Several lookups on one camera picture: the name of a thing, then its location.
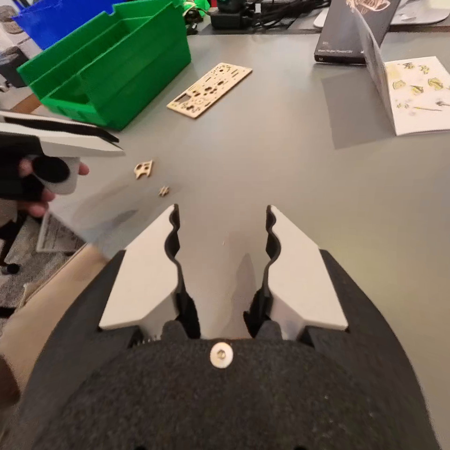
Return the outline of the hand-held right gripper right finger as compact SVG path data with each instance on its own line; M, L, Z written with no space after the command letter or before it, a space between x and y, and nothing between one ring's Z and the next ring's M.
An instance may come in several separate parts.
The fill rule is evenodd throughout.
M266 231L269 262L244 312L251 337L270 320L285 340L297 340L308 327L346 331L348 321L319 246L274 205L266 208Z

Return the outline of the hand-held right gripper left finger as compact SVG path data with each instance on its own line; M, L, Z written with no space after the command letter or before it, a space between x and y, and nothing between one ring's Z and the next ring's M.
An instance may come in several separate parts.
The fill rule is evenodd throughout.
M184 283L177 204L170 205L124 250L99 328L137 327L148 341L160 340L164 325L181 323L190 339L201 337L199 317Z

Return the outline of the white monitor base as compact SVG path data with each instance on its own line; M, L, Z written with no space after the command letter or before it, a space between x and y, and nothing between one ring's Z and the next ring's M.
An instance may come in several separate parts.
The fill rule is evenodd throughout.
M449 27L450 2L447 0L369 0L337 1L337 6L326 8L314 20L313 26L321 30L329 12L352 13L357 9L367 23L381 23L391 18L391 31L425 31L437 28L443 31Z

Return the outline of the black puzzle box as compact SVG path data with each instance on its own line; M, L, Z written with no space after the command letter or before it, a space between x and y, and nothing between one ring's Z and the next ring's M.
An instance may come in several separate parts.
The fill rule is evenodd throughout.
M333 0L314 52L317 63L365 64L356 11L366 21L380 46L399 0Z

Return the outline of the grey desk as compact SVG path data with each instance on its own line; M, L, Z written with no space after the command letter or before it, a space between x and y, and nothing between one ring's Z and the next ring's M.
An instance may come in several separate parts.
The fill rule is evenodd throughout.
M112 256L177 203L202 336L241 338L275 205L378 307L428 397L447 396L449 134L395 137L365 69L314 64L317 39L190 38L192 64L120 134L127 155L89 158L53 211ZM219 63L252 73L196 119L167 108Z

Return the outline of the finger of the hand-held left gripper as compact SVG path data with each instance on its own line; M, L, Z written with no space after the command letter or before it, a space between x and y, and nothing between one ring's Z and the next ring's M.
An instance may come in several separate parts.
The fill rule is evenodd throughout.
M1 121L42 131L66 132L75 135L98 137L109 143L119 143L119 139L105 129L78 121L60 120L33 114L23 114L1 110Z
M124 156L125 151L114 143L101 138L83 135L45 135L38 138L35 154L50 157L116 157Z

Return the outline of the small green plastic part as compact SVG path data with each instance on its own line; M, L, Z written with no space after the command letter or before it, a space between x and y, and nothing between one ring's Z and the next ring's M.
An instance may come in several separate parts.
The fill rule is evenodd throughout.
M181 8L184 18L191 12L198 13L200 17L204 17L209 14L211 8L207 0L172 0L172 3L176 8Z

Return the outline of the wooden puzzle sheet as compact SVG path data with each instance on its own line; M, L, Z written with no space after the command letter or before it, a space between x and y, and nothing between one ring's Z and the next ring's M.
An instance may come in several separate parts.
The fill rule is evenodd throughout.
M167 104L167 108L196 119L251 73L251 68L219 63Z

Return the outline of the white instruction booklet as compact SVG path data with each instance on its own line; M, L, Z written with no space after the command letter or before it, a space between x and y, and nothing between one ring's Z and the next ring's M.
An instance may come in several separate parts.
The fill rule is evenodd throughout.
M396 136L449 131L450 75L436 56L385 62L363 15L352 7L366 68Z

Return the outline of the blue plastic bin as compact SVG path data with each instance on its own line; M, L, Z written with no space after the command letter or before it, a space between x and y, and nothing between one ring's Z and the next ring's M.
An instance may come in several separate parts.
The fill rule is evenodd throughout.
M122 0L42 0L13 16L14 22L42 50L102 12L111 14Z

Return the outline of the person's left hand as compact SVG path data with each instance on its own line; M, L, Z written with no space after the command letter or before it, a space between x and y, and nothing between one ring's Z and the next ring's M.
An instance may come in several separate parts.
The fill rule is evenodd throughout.
M28 159L22 159L19 163L19 176L25 178L30 176L33 172L32 163ZM26 211L29 215L41 218L45 215L48 210L49 203L53 201L57 195L48 190L47 188L43 188L41 193L41 199L39 201L26 201L19 200L16 201L17 209Z

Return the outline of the green plastic bin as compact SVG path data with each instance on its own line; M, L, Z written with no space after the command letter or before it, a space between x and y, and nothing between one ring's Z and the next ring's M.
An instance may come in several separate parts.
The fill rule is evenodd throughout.
M115 4L18 68L53 113L123 130L190 64L181 1Z

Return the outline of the printed paper sheet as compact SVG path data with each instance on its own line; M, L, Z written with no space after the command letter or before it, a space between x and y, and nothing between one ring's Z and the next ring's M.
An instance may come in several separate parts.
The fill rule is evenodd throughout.
M74 254L85 242L49 211L43 216L36 252Z

